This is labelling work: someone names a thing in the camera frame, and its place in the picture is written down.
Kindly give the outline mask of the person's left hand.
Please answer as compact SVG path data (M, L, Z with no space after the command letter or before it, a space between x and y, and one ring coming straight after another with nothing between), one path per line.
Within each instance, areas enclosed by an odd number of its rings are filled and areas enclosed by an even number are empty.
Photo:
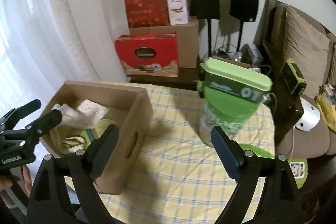
M25 191L27 196L29 197L32 191L32 178L31 172L27 165L23 165L20 167L21 176L14 176L9 174L5 170L1 170L1 194L10 189L13 186L13 182L21 181L25 187Z

